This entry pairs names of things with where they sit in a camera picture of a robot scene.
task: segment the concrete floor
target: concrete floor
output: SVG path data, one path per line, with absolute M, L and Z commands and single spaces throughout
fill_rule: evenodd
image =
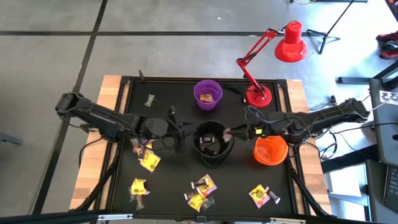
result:
M 101 0 L 0 0 L 0 30 L 93 29 Z M 263 31 L 299 20 L 304 29 L 327 31 L 347 3 L 307 6 L 285 0 L 112 0 L 100 30 Z M 366 86 L 337 85 L 336 77 L 373 77 L 391 61 L 377 56 L 375 36 L 398 25 L 386 3 L 354 3 L 332 32 L 341 40 L 317 54 L 320 38 L 304 37 L 308 57 L 282 63 L 276 38 L 250 64 L 257 78 L 301 79 L 309 107 L 330 95 L 363 99 Z M 60 123 L 54 106 L 70 91 L 89 37 L 0 36 L 0 131 L 23 145 L 0 144 L 0 216 L 29 211 Z M 242 77 L 235 64 L 258 37 L 97 37 L 81 92 L 97 99 L 103 75 Z M 86 134 L 69 129 L 44 212 L 66 211 Z M 357 146 L 369 144 L 358 141 Z

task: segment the table leg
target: table leg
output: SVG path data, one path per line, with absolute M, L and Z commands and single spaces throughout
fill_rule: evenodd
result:
M 347 153 L 343 156 L 334 159 L 328 159 L 321 162 L 323 173 L 331 172 L 338 169 L 343 169 L 349 166 L 364 163 L 367 159 L 379 161 L 379 154 L 377 145 L 368 146 L 358 151 Z
M 398 72 L 398 61 L 394 62 L 392 65 L 388 66 L 383 71 L 379 72 L 375 75 L 374 79 L 386 79 L 385 81 L 389 81 L 388 77 L 395 72 Z M 371 78 L 361 78 L 361 77 L 338 77 L 337 83 L 340 84 L 369 84 Z

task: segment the red desk lamp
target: red desk lamp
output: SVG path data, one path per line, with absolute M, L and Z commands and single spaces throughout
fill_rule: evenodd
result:
M 307 55 L 307 45 L 301 39 L 302 25 L 299 21 L 292 21 L 285 27 L 285 38 L 281 40 L 276 49 L 275 56 L 283 62 L 298 62 Z M 246 90 L 246 101 L 256 108 L 262 109 L 269 105 L 272 99 L 271 91 L 264 85 L 258 84 L 256 79 L 250 74 L 246 66 L 249 62 L 268 44 L 277 34 L 283 32 L 274 29 L 267 29 L 265 34 L 257 41 L 254 47 L 244 56 L 238 58 L 236 63 L 241 67 L 245 77 L 252 83 Z

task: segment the lamp arm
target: lamp arm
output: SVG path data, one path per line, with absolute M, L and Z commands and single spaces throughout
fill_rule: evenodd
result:
M 252 49 L 243 57 L 236 59 L 236 63 L 241 67 L 244 72 L 244 76 L 254 85 L 256 90 L 259 93 L 264 91 L 263 87 L 258 84 L 256 79 L 250 74 L 249 70 L 247 70 L 246 66 L 249 62 L 270 42 L 277 34 L 281 34 L 281 31 L 274 29 L 267 29 L 264 35 L 254 44 Z

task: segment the red object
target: red object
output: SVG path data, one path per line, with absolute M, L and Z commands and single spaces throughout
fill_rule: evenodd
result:
M 257 138 L 254 145 L 254 158 L 261 164 L 275 166 L 283 162 L 287 156 L 289 147 L 280 136 L 268 136 Z
M 301 31 L 302 25 L 300 22 L 293 21 L 287 24 L 285 38 L 278 44 L 278 46 L 281 45 L 281 47 L 277 47 L 275 50 L 275 56 L 279 60 L 283 60 L 285 62 L 296 62 L 307 55 L 307 46 L 301 39 Z M 268 42 L 275 38 L 279 33 L 280 32 L 277 30 L 267 29 L 264 35 L 256 44 L 254 44 L 254 47 L 252 47 L 252 49 L 250 49 L 243 58 L 236 59 L 236 63 L 241 67 L 244 72 L 244 76 L 252 83 L 246 91 L 246 101 L 250 105 L 259 109 L 265 108 L 269 105 L 272 95 L 267 87 L 258 84 L 256 79 L 254 79 L 247 70 L 246 66 L 268 44 Z
M 271 29 L 268 29 L 264 35 L 257 41 L 256 44 L 250 49 L 250 51 L 243 58 L 236 59 L 236 63 L 241 67 L 244 72 L 244 76 L 252 83 L 252 85 L 246 90 L 246 101 L 249 105 L 253 105 L 256 108 L 262 109 L 269 105 L 272 99 L 271 91 L 258 84 L 256 79 L 250 74 L 246 66 L 248 63 L 268 44 L 270 40 L 276 37 L 277 33 Z
M 307 56 L 307 45 L 301 38 L 303 26 L 299 21 L 287 24 L 285 38 L 275 48 L 275 56 L 283 62 L 298 62 Z
M 397 59 L 398 58 L 398 48 L 392 50 L 384 50 L 380 53 L 380 58 L 383 59 Z
M 388 41 L 398 41 L 398 31 L 391 34 L 380 34 L 376 37 L 376 40 L 385 43 Z
M 245 94 L 246 101 L 259 109 L 267 107 L 272 100 L 271 91 L 263 85 L 261 85 L 261 87 L 263 87 L 264 91 L 259 93 L 255 90 L 256 87 L 251 85 L 248 90 L 246 90 Z

